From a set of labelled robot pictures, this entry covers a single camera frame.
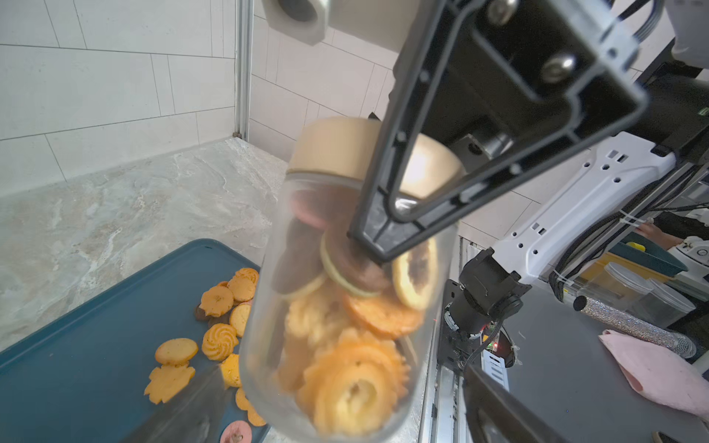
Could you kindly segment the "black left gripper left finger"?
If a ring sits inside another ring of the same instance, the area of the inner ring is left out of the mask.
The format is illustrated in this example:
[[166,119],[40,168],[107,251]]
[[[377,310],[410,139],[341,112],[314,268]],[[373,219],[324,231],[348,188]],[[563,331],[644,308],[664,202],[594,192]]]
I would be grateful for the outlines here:
[[193,378],[168,404],[123,442],[216,442],[227,407],[219,367]]

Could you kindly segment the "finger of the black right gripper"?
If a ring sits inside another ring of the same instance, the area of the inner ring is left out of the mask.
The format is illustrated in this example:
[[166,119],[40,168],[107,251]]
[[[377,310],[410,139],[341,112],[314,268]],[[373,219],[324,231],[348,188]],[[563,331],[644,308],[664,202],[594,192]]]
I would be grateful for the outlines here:
[[[644,91],[626,75],[636,35],[604,1],[424,1],[367,171],[350,237],[386,263],[503,193],[634,124]],[[415,140],[476,130],[503,150],[440,178],[409,210],[396,201]]]

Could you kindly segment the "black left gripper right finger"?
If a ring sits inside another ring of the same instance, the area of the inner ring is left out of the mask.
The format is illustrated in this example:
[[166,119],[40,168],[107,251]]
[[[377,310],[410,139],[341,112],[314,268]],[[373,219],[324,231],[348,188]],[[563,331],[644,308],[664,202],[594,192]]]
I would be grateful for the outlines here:
[[463,373],[466,420],[474,442],[564,442],[565,438],[479,367]]

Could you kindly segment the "pink ring cookie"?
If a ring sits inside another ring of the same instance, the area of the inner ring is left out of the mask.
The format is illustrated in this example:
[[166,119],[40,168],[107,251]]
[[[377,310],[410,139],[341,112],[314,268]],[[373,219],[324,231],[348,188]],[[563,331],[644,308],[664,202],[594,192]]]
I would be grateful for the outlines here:
[[251,443],[252,428],[249,423],[238,420],[229,424],[221,434],[220,443]]

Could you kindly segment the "orange flower cookie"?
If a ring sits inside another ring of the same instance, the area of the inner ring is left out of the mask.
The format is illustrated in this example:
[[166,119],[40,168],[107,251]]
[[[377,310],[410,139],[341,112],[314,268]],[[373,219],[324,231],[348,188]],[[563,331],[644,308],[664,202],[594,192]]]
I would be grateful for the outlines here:
[[188,365],[156,367],[149,375],[150,383],[144,389],[144,394],[153,404],[169,402],[189,384],[195,374],[196,369]]

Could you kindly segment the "jar with beige lid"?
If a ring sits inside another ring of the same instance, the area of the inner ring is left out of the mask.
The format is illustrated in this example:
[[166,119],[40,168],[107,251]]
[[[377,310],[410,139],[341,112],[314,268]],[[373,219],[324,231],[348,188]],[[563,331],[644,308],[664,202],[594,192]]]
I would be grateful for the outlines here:
[[260,270],[240,374],[298,442],[382,442],[426,367],[457,241],[449,226],[389,262],[350,235],[380,122],[330,117],[295,144]]

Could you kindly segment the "teal plastic tray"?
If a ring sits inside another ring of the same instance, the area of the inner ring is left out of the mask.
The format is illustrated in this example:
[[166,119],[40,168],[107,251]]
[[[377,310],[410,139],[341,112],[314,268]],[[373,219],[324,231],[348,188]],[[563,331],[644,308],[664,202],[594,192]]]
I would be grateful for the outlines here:
[[165,341],[201,341],[202,295],[251,266],[211,239],[192,241],[1,354],[1,439],[118,442],[159,406],[145,394]]

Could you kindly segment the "pink cloth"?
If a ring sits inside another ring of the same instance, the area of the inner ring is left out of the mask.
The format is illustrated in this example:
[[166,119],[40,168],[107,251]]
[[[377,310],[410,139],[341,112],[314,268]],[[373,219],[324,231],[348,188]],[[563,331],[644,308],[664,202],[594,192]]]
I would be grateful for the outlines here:
[[651,402],[708,420],[708,381],[667,348],[613,330],[598,339],[631,388]]

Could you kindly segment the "aluminium corner frame post right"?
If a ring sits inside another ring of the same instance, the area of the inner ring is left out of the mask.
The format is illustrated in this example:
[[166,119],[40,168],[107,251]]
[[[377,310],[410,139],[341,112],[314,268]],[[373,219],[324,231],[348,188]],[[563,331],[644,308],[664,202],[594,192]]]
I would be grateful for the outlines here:
[[249,139],[254,1],[234,2],[234,137]]

